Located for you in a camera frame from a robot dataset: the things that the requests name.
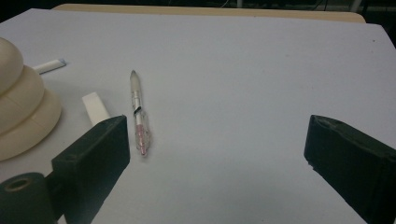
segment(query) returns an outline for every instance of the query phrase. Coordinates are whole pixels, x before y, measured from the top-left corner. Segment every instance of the white chalk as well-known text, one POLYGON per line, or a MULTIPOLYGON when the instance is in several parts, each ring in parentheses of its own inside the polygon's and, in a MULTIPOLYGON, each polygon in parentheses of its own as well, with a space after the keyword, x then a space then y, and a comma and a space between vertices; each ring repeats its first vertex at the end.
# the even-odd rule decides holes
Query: white chalk
POLYGON ((33 69, 35 69, 38 74, 43 74, 43 73, 52 71, 54 69, 63 67, 65 65, 66 65, 66 62, 64 61, 64 59, 58 59, 58 60, 50 61, 48 63, 42 63, 40 65, 33 67, 33 69))

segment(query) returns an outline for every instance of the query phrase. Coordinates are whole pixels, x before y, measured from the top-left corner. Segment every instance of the white eraser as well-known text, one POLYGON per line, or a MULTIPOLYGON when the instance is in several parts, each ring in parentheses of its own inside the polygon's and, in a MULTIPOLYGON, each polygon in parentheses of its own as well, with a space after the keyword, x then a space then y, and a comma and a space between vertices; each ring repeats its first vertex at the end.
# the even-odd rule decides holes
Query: white eraser
POLYGON ((82 102, 84 102, 85 108, 87 109, 92 126, 95 126, 102 120, 110 118, 105 105, 103 104, 96 91, 86 96, 83 96, 82 102))

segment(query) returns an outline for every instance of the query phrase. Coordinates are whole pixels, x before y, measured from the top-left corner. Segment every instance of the pink pen tip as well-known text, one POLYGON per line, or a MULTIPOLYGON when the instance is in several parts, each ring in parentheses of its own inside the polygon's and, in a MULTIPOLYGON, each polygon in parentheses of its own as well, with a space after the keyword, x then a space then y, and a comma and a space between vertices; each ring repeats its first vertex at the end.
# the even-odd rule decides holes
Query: pink pen tip
POLYGON ((140 152, 141 152, 142 156, 144 156, 144 157, 148 154, 145 147, 141 147, 140 152))

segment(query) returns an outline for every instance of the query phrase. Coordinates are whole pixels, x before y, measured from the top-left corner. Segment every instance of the pen barrel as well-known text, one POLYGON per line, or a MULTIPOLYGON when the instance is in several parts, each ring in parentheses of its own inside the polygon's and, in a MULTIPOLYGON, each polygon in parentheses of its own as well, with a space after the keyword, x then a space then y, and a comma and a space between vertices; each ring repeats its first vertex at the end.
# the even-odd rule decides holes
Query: pen barrel
POLYGON ((132 107, 134 108, 134 115, 141 109, 141 95, 140 91, 132 91, 132 107))
POLYGON ((150 132, 146 112, 142 109, 134 114, 134 130, 136 148, 145 156, 150 145, 150 132))

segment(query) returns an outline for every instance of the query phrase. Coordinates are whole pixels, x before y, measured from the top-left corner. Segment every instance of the wooden surface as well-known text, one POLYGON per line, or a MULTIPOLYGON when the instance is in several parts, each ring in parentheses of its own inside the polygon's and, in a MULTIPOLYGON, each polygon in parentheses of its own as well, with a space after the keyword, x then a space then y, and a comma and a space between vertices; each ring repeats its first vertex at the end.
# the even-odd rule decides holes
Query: wooden surface
POLYGON ((298 18, 325 21, 350 21, 365 23, 364 18, 353 12, 330 11, 297 11, 297 10, 270 10, 247 8, 214 8, 214 7, 142 7, 142 6, 113 6, 113 5, 85 5, 63 4, 55 7, 56 10, 94 11, 113 13, 140 13, 166 15, 211 15, 211 16, 260 16, 298 18))

